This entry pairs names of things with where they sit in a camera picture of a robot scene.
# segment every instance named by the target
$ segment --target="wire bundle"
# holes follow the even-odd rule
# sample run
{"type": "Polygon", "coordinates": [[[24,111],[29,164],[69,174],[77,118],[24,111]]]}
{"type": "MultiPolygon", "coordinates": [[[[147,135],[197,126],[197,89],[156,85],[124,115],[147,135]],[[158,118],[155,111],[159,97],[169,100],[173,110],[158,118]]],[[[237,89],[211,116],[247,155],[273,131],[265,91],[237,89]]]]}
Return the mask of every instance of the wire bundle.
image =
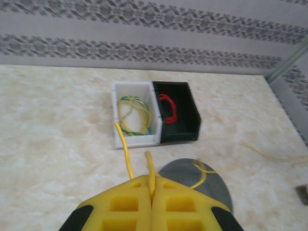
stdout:
{"type": "Polygon", "coordinates": [[[165,119],[166,124],[172,124],[172,123],[176,122],[178,120],[177,106],[172,101],[172,99],[170,99],[170,97],[165,95],[165,94],[159,94],[159,100],[167,100],[170,103],[170,106],[172,108],[172,117],[165,119]]]}
{"type": "Polygon", "coordinates": [[[126,94],[123,94],[118,102],[118,113],[120,118],[119,121],[120,127],[122,131],[127,135],[140,136],[140,135],[148,135],[151,133],[150,125],[151,125],[152,115],[148,109],[148,106],[139,95],[128,96],[126,94]],[[126,113],[124,113],[124,115],[122,115],[121,112],[121,107],[123,104],[130,105],[130,107],[128,108],[126,113]],[[139,131],[133,131],[126,125],[126,120],[128,116],[132,113],[134,108],[137,110],[139,116],[142,119],[142,126],[139,131]]]}

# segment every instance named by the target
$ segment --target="open box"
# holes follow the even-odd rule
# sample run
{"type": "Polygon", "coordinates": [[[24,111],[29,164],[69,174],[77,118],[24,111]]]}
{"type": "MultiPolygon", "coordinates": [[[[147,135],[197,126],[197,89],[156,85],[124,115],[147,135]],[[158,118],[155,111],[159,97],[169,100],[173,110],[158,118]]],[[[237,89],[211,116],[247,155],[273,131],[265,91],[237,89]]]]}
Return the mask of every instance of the open box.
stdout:
{"type": "MultiPolygon", "coordinates": [[[[149,135],[125,135],[127,146],[145,147],[156,146],[167,142],[186,142],[198,139],[201,118],[194,103],[193,96],[186,82],[142,82],[142,81],[114,81],[112,83],[112,104],[114,122],[119,122],[118,102],[123,94],[139,95],[147,104],[152,115],[149,135]],[[168,95],[176,105],[177,121],[166,123],[166,118],[172,116],[172,109],[168,101],[159,100],[159,94],[168,95]]],[[[133,113],[127,118],[127,125],[132,130],[140,127],[140,117],[133,113]]],[[[115,148],[123,147],[116,128],[115,148]]]]}

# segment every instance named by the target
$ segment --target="white box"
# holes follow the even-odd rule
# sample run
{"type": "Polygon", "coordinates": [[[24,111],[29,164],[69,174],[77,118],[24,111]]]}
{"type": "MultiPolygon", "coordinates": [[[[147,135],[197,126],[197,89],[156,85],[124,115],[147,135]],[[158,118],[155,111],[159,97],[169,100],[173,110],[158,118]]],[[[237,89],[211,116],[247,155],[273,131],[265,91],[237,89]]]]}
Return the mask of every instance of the white box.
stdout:
{"type": "MultiPolygon", "coordinates": [[[[143,82],[143,81],[112,82],[112,107],[113,107],[114,123],[119,122],[118,101],[122,94],[126,94],[128,96],[132,96],[135,94],[139,95],[148,105],[149,111],[152,115],[152,121],[150,125],[152,133],[150,135],[129,136],[127,134],[124,134],[128,148],[149,147],[149,146],[159,145],[161,129],[162,129],[162,119],[158,108],[155,90],[152,82],[143,82]]],[[[133,130],[139,127],[140,123],[141,120],[137,112],[132,112],[129,118],[127,118],[127,125],[133,130]]],[[[123,148],[122,142],[115,127],[114,127],[114,136],[115,136],[115,148],[116,149],[123,148]]]]}

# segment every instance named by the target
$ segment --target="gray rubber mat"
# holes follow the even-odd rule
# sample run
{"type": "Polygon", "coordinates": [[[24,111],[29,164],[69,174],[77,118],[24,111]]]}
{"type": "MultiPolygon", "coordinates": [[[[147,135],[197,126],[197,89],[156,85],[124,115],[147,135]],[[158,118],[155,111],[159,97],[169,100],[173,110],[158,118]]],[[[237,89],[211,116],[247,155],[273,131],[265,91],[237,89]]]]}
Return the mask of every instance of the gray rubber mat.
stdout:
{"type": "MultiPolygon", "coordinates": [[[[159,171],[159,174],[162,177],[190,187],[197,183],[201,178],[201,171],[193,165],[194,161],[195,160],[188,158],[172,161],[164,166],[159,171]]],[[[207,164],[205,164],[205,167],[209,171],[213,170],[207,164]]],[[[229,190],[217,173],[207,174],[205,182],[195,189],[204,195],[222,202],[233,213],[232,199],[229,190]]]]}

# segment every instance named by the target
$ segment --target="patterned wallpaper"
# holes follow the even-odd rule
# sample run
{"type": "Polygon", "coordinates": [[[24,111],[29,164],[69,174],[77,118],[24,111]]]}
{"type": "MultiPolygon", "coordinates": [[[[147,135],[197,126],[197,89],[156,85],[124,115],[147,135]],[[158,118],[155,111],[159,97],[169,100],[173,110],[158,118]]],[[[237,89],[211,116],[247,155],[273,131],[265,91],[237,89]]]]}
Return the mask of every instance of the patterned wallpaper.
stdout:
{"type": "Polygon", "coordinates": [[[270,86],[308,146],[308,52],[270,86]]]}
{"type": "Polygon", "coordinates": [[[307,0],[231,2],[1,0],[0,62],[265,75],[308,35],[307,0]]]}

